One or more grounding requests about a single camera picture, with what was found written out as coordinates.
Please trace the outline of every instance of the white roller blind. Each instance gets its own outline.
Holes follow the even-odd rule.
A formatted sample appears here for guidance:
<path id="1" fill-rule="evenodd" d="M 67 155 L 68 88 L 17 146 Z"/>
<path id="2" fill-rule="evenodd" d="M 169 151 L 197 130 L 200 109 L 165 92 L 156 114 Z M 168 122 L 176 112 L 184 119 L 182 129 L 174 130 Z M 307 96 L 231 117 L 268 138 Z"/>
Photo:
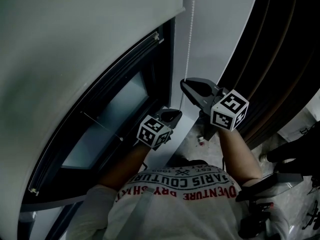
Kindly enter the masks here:
<path id="1" fill-rule="evenodd" d="M 56 126 L 183 0 L 0 0 L 0 237 L 17 238 L 29 177 Z"/>

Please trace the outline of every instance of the tiled floor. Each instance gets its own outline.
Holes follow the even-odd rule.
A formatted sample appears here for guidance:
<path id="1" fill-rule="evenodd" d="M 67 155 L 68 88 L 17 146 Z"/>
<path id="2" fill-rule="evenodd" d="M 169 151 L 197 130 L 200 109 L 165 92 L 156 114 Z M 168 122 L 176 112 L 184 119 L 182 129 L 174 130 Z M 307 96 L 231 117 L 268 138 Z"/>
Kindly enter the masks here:
<path id="1" fill-rule="evenodd" d="M 206 141 L 204 146 L 200 146 L 198 144 L 199 132 L 199 126 L 194 125 L 175 152 L 175 155 L 183 155 L 189 160 L 204 160 L 210 165 L 222 168 L 223 156 L 219 137 L 215 134 L 209 142 Z M 278 134 L 275 134 L 269 140 L 253 149 L 252 153 L 258 158 L 261 152 L 266 153 L 285 142 Z M 259 163 L 263 176 L 273 172 L 274 165 L 272 163 L 267 161 Z M 302 227 L 309 221 L 309 217 L 306 217 L 307 212 L 312 212 L 315 200 L 320 201 L 320 190 L 307 195 L 311 188 L 311 177 L 308 176 L 304 177 L 304 181 L 296 187 L 274 197 L 274 201 L 282 208 L 289 221 L 289 240 L 304 240 L 320 234 L 320 230 L 313 230 L 313 224 L 302 230 Z"/>

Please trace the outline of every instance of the black window frame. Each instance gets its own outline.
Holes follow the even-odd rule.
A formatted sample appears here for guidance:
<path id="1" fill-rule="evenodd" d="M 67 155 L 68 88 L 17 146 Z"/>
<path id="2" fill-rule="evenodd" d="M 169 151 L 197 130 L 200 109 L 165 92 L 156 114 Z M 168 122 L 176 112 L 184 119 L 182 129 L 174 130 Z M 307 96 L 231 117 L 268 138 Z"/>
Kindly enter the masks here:
<path id="1" fill-rule="evenodd" d="M 37 211 L 39 204 L 70 205 L 84 197 L 99 175 L 126 154 L 137 141 L 140 122 L 163 106 L 170 106 L 174 19 L 158 27 L 108 67 L 70 109 L 43 150 L 29 180 L 21 211 Z M 115 95 L 142 72 L 148 99 L 117 132 L 91 169 L 61 168 L 70 151 Z"/>

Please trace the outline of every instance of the dark curtain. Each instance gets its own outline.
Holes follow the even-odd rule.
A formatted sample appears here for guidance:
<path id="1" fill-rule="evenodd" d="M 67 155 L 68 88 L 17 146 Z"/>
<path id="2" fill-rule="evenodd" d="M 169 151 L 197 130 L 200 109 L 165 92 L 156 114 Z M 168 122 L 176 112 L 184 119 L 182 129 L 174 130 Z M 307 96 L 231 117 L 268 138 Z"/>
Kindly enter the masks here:
<path id="1" fill-rule="evenodd" d="M 320 89 L 318 0 L 256 0 L 218 85 L 249 100 L 238 126 L 252 149 Z"/>

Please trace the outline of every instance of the white t-shirt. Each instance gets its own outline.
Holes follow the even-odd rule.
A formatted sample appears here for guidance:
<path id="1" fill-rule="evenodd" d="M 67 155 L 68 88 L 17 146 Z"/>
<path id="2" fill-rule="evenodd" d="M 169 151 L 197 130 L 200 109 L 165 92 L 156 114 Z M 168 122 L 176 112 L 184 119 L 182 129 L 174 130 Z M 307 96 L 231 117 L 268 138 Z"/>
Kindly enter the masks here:
<path id="1" fill-rule="evenodd" d="M 146 189 L 153 194 L 142 205 L 143 216 L 140 211 L 135 218 L 133 210 Z M 145 170 L 118 193 L 102 185 L 90 189 L 69 225 L 67 239 L 119 239 L 131 214 L 138 225 L 125 228 L 132 231 L 131 239 L 241 239 L 240 221 L 249 211 L 247 202 L 236 202 L 239 190 L 225 171 L 212 165 Z M 276 205 L 269 212 L 268 234 L 287 239 L 289 225 L 283 213 Z M 266 238 L 261 233 L 254 239 Z"/>

